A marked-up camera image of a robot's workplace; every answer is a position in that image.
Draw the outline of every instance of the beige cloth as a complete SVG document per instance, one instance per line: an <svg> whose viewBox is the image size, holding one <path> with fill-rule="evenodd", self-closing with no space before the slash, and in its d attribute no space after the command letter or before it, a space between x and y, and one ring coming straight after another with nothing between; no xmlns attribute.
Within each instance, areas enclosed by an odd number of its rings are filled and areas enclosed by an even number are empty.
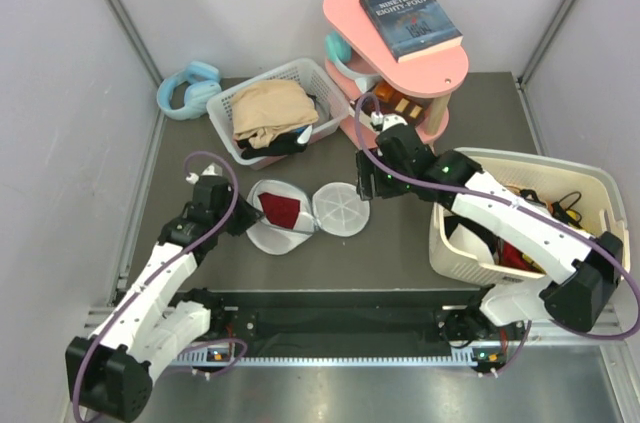
<svg viewBox="0 0 640 423"><path fill-rule="evenodd" d="M318 121L313 100L292 80L263 80L231 98L233 137L265 148L283 133Z"/></svg>

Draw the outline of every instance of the wooden post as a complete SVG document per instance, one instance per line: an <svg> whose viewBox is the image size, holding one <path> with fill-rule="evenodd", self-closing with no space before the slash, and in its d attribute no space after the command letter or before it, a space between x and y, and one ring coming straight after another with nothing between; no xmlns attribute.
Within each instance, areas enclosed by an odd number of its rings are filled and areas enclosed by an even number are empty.
<svg viewBox="0 0 640 423"><path fill-rule="evenodd" d="M429 118L427 119L427 127L425 128L427 135L435 135L438 132L440 122L442 121L444 112L449 104L449 98L451 98L451 93L448 95L438 96L431 102Z"/></svg>

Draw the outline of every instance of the metal floor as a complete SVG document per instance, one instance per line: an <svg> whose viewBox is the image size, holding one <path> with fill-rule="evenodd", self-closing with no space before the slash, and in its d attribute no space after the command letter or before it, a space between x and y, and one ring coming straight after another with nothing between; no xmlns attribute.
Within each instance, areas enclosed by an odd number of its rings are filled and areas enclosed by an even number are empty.
<svg viewBox="0 0 640 423"><path fill-rule="evenodd" d="M470 74L452 96L437 151L460 146L535 152L513 78ZM145 264L162 225L190 199L182 160L194 150L226 153L206 117L167 121L130 273ZM355 181L354 147L338 131L255 172L234 165L242 193L277 178L313 193ZM412 196L374 201L365 230L349 239L316 234L281 257L246 236L220 238L184 285L218 290L445 289L467 286L429 265L431 206ZM238 368L207 383L188 375L161 380L138 423L204 422L581 422L623 421L597 346L531 346L501 378L438 368Z"/></svg>
<svg viewBox="0 0 640 423"><path fill-rule="evenodd" d="M440 368L177 374L158 382L136 423L622 422L601 361L596 347L529 348L497 380Z"/></svg>

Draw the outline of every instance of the round mesh lid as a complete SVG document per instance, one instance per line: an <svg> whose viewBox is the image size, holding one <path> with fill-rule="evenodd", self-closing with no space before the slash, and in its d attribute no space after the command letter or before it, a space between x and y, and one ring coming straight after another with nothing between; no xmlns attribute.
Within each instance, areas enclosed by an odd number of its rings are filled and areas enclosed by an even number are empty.
<svg viewBox="0 0 640 423"><path fill-rule="evenodd" d="M356 187L329 183L313 195L313 214L318 226L336 236L353 236L369 221L369 202L362 201Z"/></svg>

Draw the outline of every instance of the book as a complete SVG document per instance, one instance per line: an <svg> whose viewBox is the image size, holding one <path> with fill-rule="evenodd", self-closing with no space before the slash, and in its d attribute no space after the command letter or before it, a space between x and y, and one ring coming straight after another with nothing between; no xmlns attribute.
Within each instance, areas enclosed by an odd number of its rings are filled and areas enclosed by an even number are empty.
<svg viewBox="0 0 640 423"><path fill-rule="evenodd" d="M407 124L411 126L418 126L425 120L426 109L432 101L432 99L407 96L384 80L376 84L371 91L378 97L380 111L383 115L393 113L402 116ZM373 113L374 109L371 99L367 99L360 112L360 122L370 129L372 128L371 113ZM351 116L355 115L355 102L351 102L349 113Z"/></svg>
<svg viewBox="0 0 640 423"><path fill-rule="evenodd" d="M360 0L360 5L398 63L462 42L436 0Z"/></svg>

